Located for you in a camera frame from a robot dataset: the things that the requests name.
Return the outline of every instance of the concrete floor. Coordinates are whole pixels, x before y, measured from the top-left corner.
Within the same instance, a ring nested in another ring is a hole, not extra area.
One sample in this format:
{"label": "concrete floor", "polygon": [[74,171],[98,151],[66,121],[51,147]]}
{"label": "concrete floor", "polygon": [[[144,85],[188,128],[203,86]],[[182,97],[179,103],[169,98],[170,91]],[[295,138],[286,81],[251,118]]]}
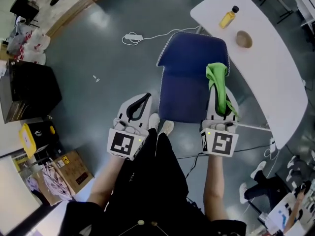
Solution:
{"label": "concrete floor", "polygon": [[[54,70],[63,95],[63,101],[51,116],[65,148],[76,148],[93,174],[97,175],[108,162],[108,129],[112,126],[120,105],[134,95],[157,92],[160,89],[162,68],[155,64],[170,36],[143,41],[133,47],[122,44],[122,36],[134,31],[150,37],[172,29],[196,27],[197,23],[189,13],[201,1],[100,0],[80,13],[50,44],[46,52],[47,65]],[[304,30],[300,28],[299,14],[294,13],[276,25],[284,9],[275,0],[267,0],[261,10],[275,25],[289,48],[301,77],[311,87],[315,54],[311,44],[306,42]],[[99,82],[95,82],[93,75],[100,79]],[[234,65],[226,85],[240,105],[242,123],[261,125],[266,122],[251,90]],[[308,91],[308,94],[309,99],[315,103],[313,92]],[[314,113],[309,105],[300,127],[288,143],[294,153],[299,153],[306,159],[309,158],[309,149],[314,143]],[[175,124],[169,138],[177,157],[196,155],[201,151],[198,129],[199,125]],[[268,132],[243,127],[239,127],[237,133],[240,138],[236,149],[266,145],[271,138]],[[257,214],[251,208],[243,214],[247,205],[239,202],[239,186],[244,181],[248,185],[254,184],[250,173],[264,159],[264,151],[265,148],[259,148],[235,153],[232,158],[224,159],[224,202],[228,215],[232,219],[245,221],[249,231],[259,223]],[[282,169],[285,176],[286,164],[290,158],[291,154],[283,148],[270,175]],[[194,158],[179,160],[185,174],[193,160]],[[267,159],[266,174],[273,163]],[[187,179],[189,198],[202,208],[206,167],[207,158],[200,157],[197,167]],[[91,184],[76,198],[85,200],[90,187]],[[269,210],[264,198],[256,199],[254,203],[263,211]]]}

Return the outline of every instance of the black pants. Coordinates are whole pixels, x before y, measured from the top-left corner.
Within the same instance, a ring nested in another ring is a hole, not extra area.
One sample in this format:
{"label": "black pants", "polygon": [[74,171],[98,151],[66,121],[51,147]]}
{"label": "black pants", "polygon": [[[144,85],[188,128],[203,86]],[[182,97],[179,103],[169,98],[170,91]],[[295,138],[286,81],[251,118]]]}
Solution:
{"label": "black pants", "polygon": [[136,206],[139,214],[160,214],[162,207],[186,203],[188,186],[168,137],[152,128],[133,161],[125,160],[109,207]]}
{"label": "black pants", "polygon": [[290,170],[293,169],[291,173],[292,177],[298,177],[302,181],[308,181],[315,177],[315,171],[312,167],[301,160],[299,156],[296,156],[293,162],[294,164],[290,167]]}
{"label": "black pants", "polygon": [[254,180],[258,184],[245,192],[245,199],[250,200],[266,195],[269,199],[271,210],[288,194],[284,183],[278,177],[268,179],[262,171],[258,171]]}

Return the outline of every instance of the yellow bin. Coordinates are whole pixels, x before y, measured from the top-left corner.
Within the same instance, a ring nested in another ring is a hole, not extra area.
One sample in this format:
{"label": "yellow bin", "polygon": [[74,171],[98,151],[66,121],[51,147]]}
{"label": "yellow bin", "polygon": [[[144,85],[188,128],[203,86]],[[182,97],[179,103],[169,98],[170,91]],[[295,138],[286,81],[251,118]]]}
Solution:
{"label": "yellow bin", "polygon": [[19,131],[19,137],[29,158],[59,139],[51,121],[24,123]]}

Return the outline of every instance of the yellow bottle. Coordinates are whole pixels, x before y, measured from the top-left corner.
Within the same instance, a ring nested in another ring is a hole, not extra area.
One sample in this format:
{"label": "yellow bottle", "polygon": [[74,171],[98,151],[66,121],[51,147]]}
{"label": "yellow bottle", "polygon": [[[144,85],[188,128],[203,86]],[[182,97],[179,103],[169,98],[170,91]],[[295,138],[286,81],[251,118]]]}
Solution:
{"label": "yellow bottle", "polygon": [[232,10],[227,12],[227,14],[224,16],[224,18],[221,20],[219,25],[221,28],[226,28],[228,25],[233,21],[235,18],[235,13],[237,13],[240,9],[237,6],[233,6]]}

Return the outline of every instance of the wall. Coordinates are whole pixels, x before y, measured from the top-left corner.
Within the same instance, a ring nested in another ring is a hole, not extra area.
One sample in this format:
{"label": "wall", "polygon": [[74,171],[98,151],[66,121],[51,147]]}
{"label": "wall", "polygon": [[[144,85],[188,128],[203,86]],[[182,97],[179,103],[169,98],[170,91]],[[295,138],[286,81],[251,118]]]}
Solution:
{"label": "wall", "polygon": [[62,201],[51,213],[43,218],[26,236],[57,236],[68,201]]}
{"label": "wall", "polygon": [[39,203],[25,186],[9,156],[0,159],[0,190],[0,232],[6,235],[39,208]]}
{"label": "wall", "polygon": [[0,106],[0,156],[22,148],[18,133],[20,129],[19,121],[4,124]]}
{"label": "wall", "polygon": [[10,8],[15,0],[0,0],[0,39],[9,37],[14,28],[14,14]]}

